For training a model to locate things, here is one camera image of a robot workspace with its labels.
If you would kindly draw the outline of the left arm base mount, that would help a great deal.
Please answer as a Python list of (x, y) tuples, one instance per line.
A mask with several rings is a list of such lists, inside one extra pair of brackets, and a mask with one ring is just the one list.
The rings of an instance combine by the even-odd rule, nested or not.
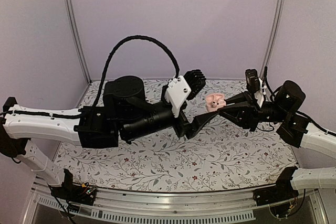
[(88, 182), (76, 184), (73, 182), (73, 174), (64, 169), (64, 180), (60, 186), (51, 186), (51, 195), (64, 199), (66, 202), (75, 202), (83, 205), (93, 206), (97, 194), (97, 186)]

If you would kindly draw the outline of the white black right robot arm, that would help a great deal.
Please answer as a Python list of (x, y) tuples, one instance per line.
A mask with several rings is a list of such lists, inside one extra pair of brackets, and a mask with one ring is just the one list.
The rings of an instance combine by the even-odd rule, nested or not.
[[(285, 143), (335, 158), (335, 133), (299, 111), (305, 98), (302, 89), (295, 82), (287, 80), (278, 88), (272, 101), (259, 105), (256, 98), (245, 91), (227, 99), (226, 106), (219, 110), (219, 114), (250, 131), (254, 131), (260, 122), (279, 123), (276, 133)], [(277, 178), (271, 196), (276, 201), (282, 201), (292, 190), (317, 188), (335, 188), (335, 167), (287, 167)]]

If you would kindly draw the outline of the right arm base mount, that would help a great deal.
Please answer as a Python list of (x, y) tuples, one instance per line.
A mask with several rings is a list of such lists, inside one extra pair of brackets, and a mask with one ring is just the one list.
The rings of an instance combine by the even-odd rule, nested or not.
[(306, 197), (306, 190), (304, 190), (302, 200), (299, 202), (299, 192), (293, 189), (290, 182), (297, 169), (298, 167), (296, 166), (286, 167), (277, 178), (275, 185), (255, 189), (253, 191), (253, 199), (257, 206), (265, 206), (287, 200), (287, 203), (269, 207), (270, 213), (278, 220), (287, 219), (295, 215), (302, 208)]

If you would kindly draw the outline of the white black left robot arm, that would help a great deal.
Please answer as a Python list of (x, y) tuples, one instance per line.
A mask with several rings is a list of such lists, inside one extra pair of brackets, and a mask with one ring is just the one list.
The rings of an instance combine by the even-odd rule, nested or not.
[(225, 106), (222, 94), (206, 98), (205, 114), (189, 122), (184, 114), (188, 100), (204, 87), (205, 78), (188, 80), (179, 76), (162, 89), (161, 99), (149, 103), (145, 98), (143, 81), (124, 76), (101, 83), (97, 101), (80, 109), (40, 111), (20, 106), (14, 97), (6, 100), (1, 114), (1, 153), (16, 158), (38, 173), (67, 200), (78, 195), (72, 173), (58, 168), (33, 139), (79, 144), (83, 148), (117, 147), (120, 140), (133, 140), (173, 128), (178, 137), (194, 137), (204, 125)]

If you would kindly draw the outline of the pink earbuds charging case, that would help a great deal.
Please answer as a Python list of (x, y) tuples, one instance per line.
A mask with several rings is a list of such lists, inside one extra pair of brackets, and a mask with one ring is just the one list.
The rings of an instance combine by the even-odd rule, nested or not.
[(214, 112), (226, 106), (225, 96), (221, 93), (209, 94), (205, 100), (208, 112)]

